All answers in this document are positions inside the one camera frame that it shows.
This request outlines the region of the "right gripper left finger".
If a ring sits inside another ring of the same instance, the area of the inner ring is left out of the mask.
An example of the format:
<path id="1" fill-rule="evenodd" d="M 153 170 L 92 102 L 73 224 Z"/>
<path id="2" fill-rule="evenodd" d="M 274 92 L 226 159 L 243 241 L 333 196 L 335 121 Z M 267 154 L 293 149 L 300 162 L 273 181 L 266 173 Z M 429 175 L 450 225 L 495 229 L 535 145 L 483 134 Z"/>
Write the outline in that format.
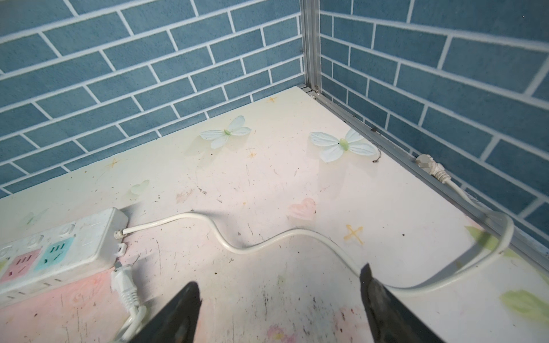
<path id="1" fill-rule="evenodd" d="M 189 282 L 130 342 L 193 343 L 201 305 L 199 285 Z"/>

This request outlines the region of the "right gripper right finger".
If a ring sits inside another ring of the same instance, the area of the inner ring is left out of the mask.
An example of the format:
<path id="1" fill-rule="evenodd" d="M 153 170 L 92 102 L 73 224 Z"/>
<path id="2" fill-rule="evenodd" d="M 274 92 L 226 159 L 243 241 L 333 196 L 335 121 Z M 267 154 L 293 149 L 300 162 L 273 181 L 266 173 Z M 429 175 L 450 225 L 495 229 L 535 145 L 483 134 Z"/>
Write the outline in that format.
<path id="1" fill-rule="evenodd" d="M 360 270 L 360 294 L 375 342 L 442 341 L 372 276 L 369 264 Z"/>

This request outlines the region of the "long white power strip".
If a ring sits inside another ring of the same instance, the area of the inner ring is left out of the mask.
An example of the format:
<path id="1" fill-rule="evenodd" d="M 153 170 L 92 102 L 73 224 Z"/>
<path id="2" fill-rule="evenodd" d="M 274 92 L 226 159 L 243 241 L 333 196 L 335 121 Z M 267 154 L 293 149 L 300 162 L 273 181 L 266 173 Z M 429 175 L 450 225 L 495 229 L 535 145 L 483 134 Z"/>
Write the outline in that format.
<path id="1" fill-rule="evenodd" d="M 116 208 L 1 243 L 1 307 L 114 267 L 129 218 Z"/>

